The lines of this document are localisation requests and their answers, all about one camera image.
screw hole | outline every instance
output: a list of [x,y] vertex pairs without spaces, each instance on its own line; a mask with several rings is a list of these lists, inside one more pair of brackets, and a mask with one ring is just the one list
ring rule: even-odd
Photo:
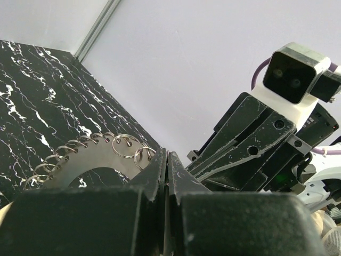
[[284,122],[282,120],[277,120],[274,122],[274,126],[276,129],[282,129],[284,127]]
[[296,148],[299,148],[300,146],[302,146],[302,142],[300,140],[296,140],[294,142],[294,145],[295,145]]
[[249,147],[247,151],[252,156],[255,156],[258,154],[258,148],[255,146]]

white robot part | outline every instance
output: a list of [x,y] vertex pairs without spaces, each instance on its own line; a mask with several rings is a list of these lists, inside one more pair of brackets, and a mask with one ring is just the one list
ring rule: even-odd
[[335,69],[334,73],[341,75],[341,66],[337,66],[337,68]]
[[318,98],[307,93],[299,104],[292,104],[266,88],[263,83],[257,84],[250,94],[292,121],[298,131],[303,127],[319,101]]
[[[341,143],[333,146],[321,147],[327,150],[340,150]],[[308,179],[305,189],[297,197],[311,211],[315,212],[329,204],[338,205],[330,198],[330,191],[326,191],[325,180],[341,180],[341,155],[320,155],[312,153],[313,159],[307,168],[314,168],[316,174]]]

camera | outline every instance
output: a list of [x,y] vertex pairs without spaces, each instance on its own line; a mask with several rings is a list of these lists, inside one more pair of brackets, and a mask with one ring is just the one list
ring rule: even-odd
[[274,52],[263,84],[293,104],[310,93],[320,76],[330,67],[330,59],[297,43]]
[[292,121],[299,131],[319,99],[333,102],[341,91],[341,67],[332,70],[331,64],[328,57],[289,43],[272,54],[263,82],[250,95]]

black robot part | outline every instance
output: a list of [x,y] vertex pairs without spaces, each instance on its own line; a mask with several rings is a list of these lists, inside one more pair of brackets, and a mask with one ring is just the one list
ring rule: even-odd
[[263,79],[264,86],[293,104],[310,92],[316,71],[281,52],[275,52]]
[[[337,129],[336,120],[317,104],[296,133],[291,121],[248,93],[242,93],[214,127],[204,146],[194,150],[197,156],[188,171],[199,178],[199,172],[202,175],[219,170],[199,179],[214,191],[290,191],[300,183],[293,168]],[[243,144],[253,147],[245,149],[241,147]]]
[[130,185],[23,193],[0,246],[4,255],[325,255],[295,197],[211,192],[165,149]]

cable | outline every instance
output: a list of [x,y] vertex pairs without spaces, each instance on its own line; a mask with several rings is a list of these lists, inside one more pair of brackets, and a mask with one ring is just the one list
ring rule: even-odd
[[260,74],[260,72],[265,68],[267,65],[269,65],[271,58],[268,58],[262,62],[262,64],[259,65],[259,67],[256,69],[254,75],[252,76],[251,80],[251,90],[256,86],[257,77]]
[[[253,88],[256,86],[256,82],[257,82],[257,77],[260,74],[260,72],[263,70],[263,68],[265,68],[267,65],[269,65],[271,58],[268,58],[266,60],[264,60],[256,69],[256,71],[254,72],[254,75],[252,76],[252,80],[251,80],[251,90],[253,90]],[[335,71],[336,65],[334,63],[331,63],[329,69],[331,71]],[[319,155],[341,155],[341,150],[325,150],[325,149],[318,149],[318,148],[313,148],[311,150],[311,152],[315,153],[315,154],[319,154]]]

